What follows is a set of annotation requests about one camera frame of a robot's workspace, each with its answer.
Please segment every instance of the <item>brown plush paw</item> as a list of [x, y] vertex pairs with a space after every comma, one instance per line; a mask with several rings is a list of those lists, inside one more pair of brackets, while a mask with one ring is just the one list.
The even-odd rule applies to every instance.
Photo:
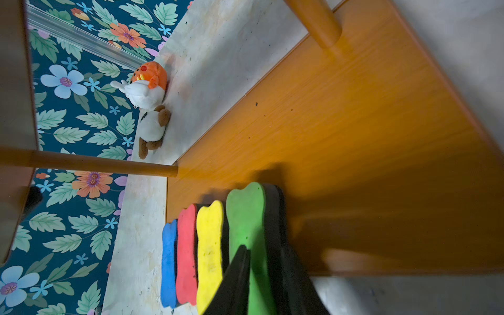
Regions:
[[143, 160], [147, 157], [147, 153], [149, 153], [149, 150], [147, 149], [147, 141], [139, 138], [138, 144], [138, 156]]
[[162, 109], [164, 109], [164, 105], [159, 105], [159, 106], [156, 106], [154, 111], [161, 111]]
[[163, 139], [159, 139], [158, 141], [149, 141], [147, 143], [147, 149], [156, 150], [163, 144]]
[[160, 112], [159, 112], [159, 116], [158, 116], [158, 119], [159, 119], [159, 125], [161, 127], [164, 127], [168, 124], [168, 122], [170, 121], [170, 117], [171, 117], [171, 112], [168, 110], [168, 109], [162, 109]]

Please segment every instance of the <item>wooden rod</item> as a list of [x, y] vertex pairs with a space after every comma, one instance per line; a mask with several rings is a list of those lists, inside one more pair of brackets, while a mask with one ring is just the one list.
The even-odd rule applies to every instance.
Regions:
[[326, 0], [284, 0], [321, 48], [330, 48], [341, 36]]
[[90, 172], [176, 177], [177, 166], [113, 160], [85, 155], [64, 154], [36, 150], [2, 148], [0, 163], [55, 169], [73, 169]]

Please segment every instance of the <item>light blue flower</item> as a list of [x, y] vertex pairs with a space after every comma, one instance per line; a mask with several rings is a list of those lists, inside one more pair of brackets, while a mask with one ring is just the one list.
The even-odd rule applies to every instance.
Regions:
[[8, 310], [5, 310], [5, 305], [2, 305], [0, 307], [0, 315], [7, 315], [9, 314], [10, 312], [12, 312], [13, 308], [11, 309], [8, 309]]
[[74, 265], [77, 264], [77, 263], [81, 263], [81, 265], [83, 265], [84, 264], [84, 260], [88, 260], [89, 259], [89, 257], [86, 257], [86, 253], [82, 254], [82, 256], [77, 255], [76, 257], [77, 257], [77, 260], [74, 261]]
[[94, 14], [93, 13], [93, 8], [88, 8], [84, 2], [81, 2], [81, 4], [77, 4], [77, 5], [82, 8], [82, 11], [84, 11], [86, 13]]
[[163, 24], [161, 24], [161, 27], [158, 28], [158, 30], [160, 30], [161, 32], [163, 32], [163, 35], [171, 35], [170, 31], [171, 31], [171, 28], [165, 28], [165, 26]]
[[35, 186], [37, 186], [37, 187], [39, 187], [39, 188], [42, 188], [42, 189], [40, 190], [40, 192], [41, 192], [41, 193], [43, 193], [44, 191], [48, 191], [48, 192], [50, 192], [50, 191], [51, 191], [51, 188], [49, 188], [49, 187], [54, 186], [54, 184], [52, 184], [52, 183], [51, 183], [51, 184], [49, 184], [49, 180], [47, 180], [47, 179], [46, 179], [46, 180], [44, 181], [44, 185], [42, 185], [42, 184], [37, 184], [37, 185], [35, 185]]
[[101, 88], [98, 86], [100, 84], [100, 81], [94, 81], [93, 78], [89, 78], [89, 82], [84, 82], [85, 86], [90, 86], [91, 92], [94, 92], [94, 90], [101, 90]]
[[87, 24], [86, 21], [82, 21], [82, 27], [87, 27], [89, 31], [96, 31], [93, 24]]
[[32, 299], [36, 300], [40, 294], [42, 294], [43, 296], [46, 296], [48, 294], [46, 289], [52, 287], [52, 283], [48, 284], [48, 285], [46, 285], [46, 283], [47, 283], [47, 280], [43, 280], [40, 283], [40, 288], [38, 288], [38, 287], [30, 288], [30, 292], [36, 292], [33, 295]]
[[63, 65], [67, 65], [67, 69], [68, 71], [72, 70], [72, 68], [74, 68], [75, 70], [77, 70], [77, 61], [72, 61], [72, 59], [70, 57], [67, 57], [67, 60], [68, 61], [62, 61], [61, 63]]
[[130, 145], [133, 145], [133, 141], [132, 141], [133, 137], [129, 137], [129, 138], [123, 137], [122, 139], [124, 140], [122, 145], [127, 145], [128, 148], [130, 147]]
[[114, 113], [114, 115], [117, 115], [117, 113], [118, 113], [118, 112], [120, 112], [120, 110], [119, 110], [119, 106], [116, 106], [116, 107], [114, 107], [114, 106], [109, 106], [109, 108], [110, 108], [109, 113]]
[[111, 228], [112, 230], [114, 229], [114, 224], [119, 224], [118, 221], [115, 220], [115, 218], [112, 218], [112, 220], [109, 220], [109, 219], [106, 219], [107, 221], [107, 225], [105, 225], [105, 228], [108, 229], [108, 228]]

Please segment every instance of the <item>orange flower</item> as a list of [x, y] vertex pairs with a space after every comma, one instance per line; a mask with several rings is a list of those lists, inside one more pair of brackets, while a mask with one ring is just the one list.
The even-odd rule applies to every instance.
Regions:
[[74, 17], [77, 17], [77, 18], [84, 20], [84, 21], [89, 21], [89, 17], [86, 13], [84, 13], [84, 11], [79, 10], [77, 8], [73, 8], [70, 11], [72, 11], [72, 14], [74, 15]]
[[134, 48], [145, 48], [145, 39], [140, 37], [140, 34], [134, 29], [129, 29], [126, 25], [118, 23], [119, 26], [114, 23], [110, 24], [112, 28], [112, 34], [119, 36], [119, 40], [123, 43], [130, 44]]
[[75, 175], [79, 177], [72, 182], [72, 188], [78, 189], [77, 194], [83, 198], [88, 194], [89, 198], [100, 197], [100, 192], [106, 193], [110, 189], [106, 184], [112, 184], [112, 173], [76, 171]]
[[46, 178], [51, 177], [51, 175], [48, 175], [46, 173], [40, 173], [40, 174], [35, 175], [35, 177], [40, 178], [40, 179], [46, 179]]
[[114, 45], [115, 47], [117, 47], [117, 48], [119, 48], [119, 49], [122, 49], [122, 46], [121, 46], [121, 45], [119, 45], [118, 43], [116, 43], [115, 41], [111, 41], [111, 40], [109, 40], [109, 41], [108, 41], [108, 43], [109, 43], [109, 44]]

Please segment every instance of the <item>floral wallpaper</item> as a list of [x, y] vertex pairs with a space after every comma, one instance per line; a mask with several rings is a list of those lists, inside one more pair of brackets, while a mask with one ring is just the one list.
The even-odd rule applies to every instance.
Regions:
[[[110, 81], [131, 71], [41, 31], [30, 30], [29, 41], [40, 150], [128, 159], [139, 112]], [[0, 315], [93, 314], [113, 268], [127, 179], [36, 171], [44, 200], [20, 223], [0, 269]]]
[[193, 3], [189, 0], [161, 1], [29, 0], [30, 4], [145, 61], [158, 55]]

